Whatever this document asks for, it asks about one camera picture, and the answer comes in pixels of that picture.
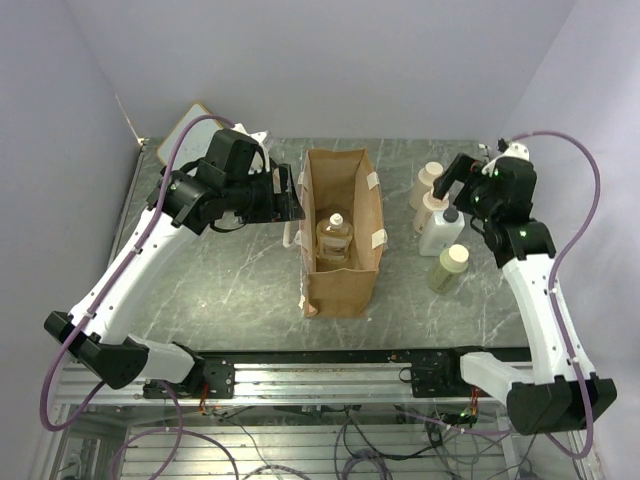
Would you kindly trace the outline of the beige cylinder bottle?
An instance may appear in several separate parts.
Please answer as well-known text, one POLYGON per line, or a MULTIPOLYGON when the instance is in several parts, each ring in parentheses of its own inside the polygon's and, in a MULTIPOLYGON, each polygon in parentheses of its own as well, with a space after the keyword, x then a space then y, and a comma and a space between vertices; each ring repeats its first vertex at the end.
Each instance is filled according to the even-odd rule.
POLYGON ((438 162, 428 162, 419 170, 409 196, 409 205, 414 210, 418 210, 424 195, 431 190, 433 182, 443 171, 443 166, 438 162))

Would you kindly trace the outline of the beige cap bottle front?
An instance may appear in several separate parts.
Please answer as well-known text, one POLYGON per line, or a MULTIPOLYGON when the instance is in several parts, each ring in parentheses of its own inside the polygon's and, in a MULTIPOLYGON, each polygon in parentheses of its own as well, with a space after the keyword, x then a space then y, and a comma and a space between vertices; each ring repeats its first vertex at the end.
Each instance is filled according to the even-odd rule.
POLYGON ((449 207, 449 195, 446 194, 443 199, 433 196, 432 191, 425 193, 417 208, 413 219, 414 230, 421 234, 432 215, 438 211, 444 211, 449 207))

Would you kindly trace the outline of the beige cap bottle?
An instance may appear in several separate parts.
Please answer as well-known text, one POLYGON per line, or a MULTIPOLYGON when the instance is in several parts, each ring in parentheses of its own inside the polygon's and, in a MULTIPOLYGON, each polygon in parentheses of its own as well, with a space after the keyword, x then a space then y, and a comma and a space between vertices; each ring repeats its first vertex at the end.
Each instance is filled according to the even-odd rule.
POLYGON ((443 250, 428 273, 427 286, 438 294, 450 291, 467 271, 469 256, 469 250, 460 244, 443 250))
POLYGON ((438 211, 444 211, 449 207, 449 195, 446 194, 443 199, 433 196, 432 191, 425 193, 417 208, 413 219, 414 230, 421 234, 432 215, 438 211))

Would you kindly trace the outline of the white bottle black cap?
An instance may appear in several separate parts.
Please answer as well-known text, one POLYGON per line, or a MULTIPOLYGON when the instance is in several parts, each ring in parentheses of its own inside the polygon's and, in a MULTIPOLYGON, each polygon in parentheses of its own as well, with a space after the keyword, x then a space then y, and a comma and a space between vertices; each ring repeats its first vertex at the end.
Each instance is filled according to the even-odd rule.
POLYGON ((464 226, 464 216, 455 207, 436 211, 425 224, 418 243, 418 253, 424 257, 439 256, 455 243, 464 226))

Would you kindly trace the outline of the brown canvas bag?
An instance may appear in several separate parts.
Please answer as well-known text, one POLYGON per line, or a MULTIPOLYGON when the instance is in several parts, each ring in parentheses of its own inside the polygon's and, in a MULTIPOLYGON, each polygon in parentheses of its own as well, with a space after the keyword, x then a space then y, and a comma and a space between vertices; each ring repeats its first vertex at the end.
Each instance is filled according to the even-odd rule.
POLYGON ((301 249, 304 316, 362 316, 387 243, 381 184, 368 152, 310 149, 298 185, 305 219, 283 243, 301 249))

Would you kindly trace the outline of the amber bottle white cap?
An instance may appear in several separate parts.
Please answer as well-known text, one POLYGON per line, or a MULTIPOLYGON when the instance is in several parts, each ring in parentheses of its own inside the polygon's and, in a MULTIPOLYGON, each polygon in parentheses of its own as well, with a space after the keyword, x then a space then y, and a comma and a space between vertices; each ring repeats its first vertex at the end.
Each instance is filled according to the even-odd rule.
POLYGON ((325 262, 344 263, 349 259, 352 239, 352 225, 340 213, 333 213, 316 226, 316 257, 325 262))

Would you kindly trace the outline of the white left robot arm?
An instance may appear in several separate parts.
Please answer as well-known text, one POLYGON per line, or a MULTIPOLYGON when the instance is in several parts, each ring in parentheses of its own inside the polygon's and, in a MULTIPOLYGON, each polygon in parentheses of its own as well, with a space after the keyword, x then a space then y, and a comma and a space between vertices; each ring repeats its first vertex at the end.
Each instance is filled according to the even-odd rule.
POLYGON ((171 260, 225 214, 241 225, 304 219, 292 170, 271 159, 267 136, 241 125, 223 128, 203 156, 179 169, 166 165, 138 225, 98 283, 70 312, 46 319, 46 331, 112 389, 136 379, 168 381, 182 397, 202 389, 204 361, 197 353, 137 338, 132 325, 171 260))

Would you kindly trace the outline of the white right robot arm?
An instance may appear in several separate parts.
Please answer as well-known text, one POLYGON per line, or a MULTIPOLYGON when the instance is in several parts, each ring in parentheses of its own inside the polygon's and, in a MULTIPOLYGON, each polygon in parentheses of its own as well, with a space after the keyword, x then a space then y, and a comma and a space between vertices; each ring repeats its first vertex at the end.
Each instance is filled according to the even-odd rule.
POLYGON ((470 351, 444 367, 442 387, 465 394, 473 386, 502 403, 522 435, 590 430, 617 397, 613 380, 597 375, 580 345, 557 278, 560 256, 547 226, 531 215, 537 174, 527 149, 504 144, 481 161, 458 154, 435 180, 443 198, 471 217, 508 282, 524 324, 531 366, 518 369, 487 351, 470 351))

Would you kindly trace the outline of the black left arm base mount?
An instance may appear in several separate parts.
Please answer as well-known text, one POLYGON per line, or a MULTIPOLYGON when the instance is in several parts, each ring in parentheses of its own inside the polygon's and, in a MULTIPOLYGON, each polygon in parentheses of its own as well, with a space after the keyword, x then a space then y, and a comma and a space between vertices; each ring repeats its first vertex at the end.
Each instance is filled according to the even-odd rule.
POLYGON ((202 375, 201 397, 204 399, 226 400, 234 397, 235 368, 224 361, 207 362, 202 375))

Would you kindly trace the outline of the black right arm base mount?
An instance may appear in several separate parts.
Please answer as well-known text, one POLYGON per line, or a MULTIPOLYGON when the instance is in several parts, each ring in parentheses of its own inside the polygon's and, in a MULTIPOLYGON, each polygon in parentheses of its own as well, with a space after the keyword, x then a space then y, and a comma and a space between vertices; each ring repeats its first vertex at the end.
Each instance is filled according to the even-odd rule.
POLYGON ((459 375, 444 363, 412 364, 401 368, 398 378, 410 386, 412 396, 418 399, 460 397, 465 392, 459 375))

